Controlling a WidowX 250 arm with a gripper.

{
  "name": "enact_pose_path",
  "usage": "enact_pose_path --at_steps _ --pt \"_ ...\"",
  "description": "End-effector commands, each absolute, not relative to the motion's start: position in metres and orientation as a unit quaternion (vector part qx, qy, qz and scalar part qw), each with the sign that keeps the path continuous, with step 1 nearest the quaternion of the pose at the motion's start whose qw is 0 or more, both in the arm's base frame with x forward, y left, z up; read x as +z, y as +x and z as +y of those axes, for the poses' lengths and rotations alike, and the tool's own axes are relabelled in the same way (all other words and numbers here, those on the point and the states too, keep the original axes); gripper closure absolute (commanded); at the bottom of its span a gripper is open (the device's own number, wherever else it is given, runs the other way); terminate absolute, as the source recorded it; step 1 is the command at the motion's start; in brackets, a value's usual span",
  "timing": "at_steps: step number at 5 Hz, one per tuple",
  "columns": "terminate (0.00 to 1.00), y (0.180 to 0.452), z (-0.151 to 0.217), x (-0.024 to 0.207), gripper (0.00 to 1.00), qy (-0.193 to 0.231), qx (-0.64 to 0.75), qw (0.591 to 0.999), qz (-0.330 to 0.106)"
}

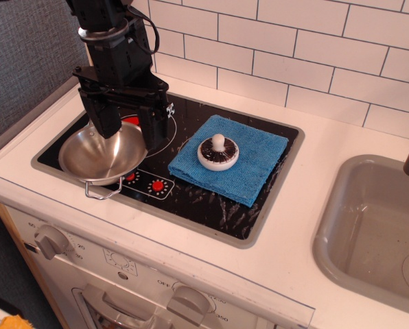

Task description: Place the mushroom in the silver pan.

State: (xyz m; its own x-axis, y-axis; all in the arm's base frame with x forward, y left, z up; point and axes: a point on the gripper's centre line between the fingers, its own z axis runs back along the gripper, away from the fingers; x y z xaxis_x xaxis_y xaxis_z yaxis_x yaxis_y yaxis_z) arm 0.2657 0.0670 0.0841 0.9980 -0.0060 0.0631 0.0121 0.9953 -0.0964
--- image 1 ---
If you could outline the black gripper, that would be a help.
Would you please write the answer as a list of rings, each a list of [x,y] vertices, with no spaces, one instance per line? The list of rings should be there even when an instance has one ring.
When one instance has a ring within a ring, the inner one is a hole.
[[[120,108],[137,113],[146,149],[167,138],[172,105],[169,86],[152,72],[147,17],[80,17],[78,34],[92,59],[91,66],[74,69],[80,97],[97,132],[110,138],[121,128]]]

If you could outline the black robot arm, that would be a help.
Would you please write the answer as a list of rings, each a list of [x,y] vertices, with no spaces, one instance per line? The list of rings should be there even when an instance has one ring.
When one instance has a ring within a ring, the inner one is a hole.
[[[130,1],[68,1],[80,24],[78,34],[86,44],[91,66],[73,70],[79,93],[91,122],[103,138],[121,127],[119,111],[134,110],[147,150],[167,137],[169,86],[152,74],[151,47],[145,24],[150,19]]]

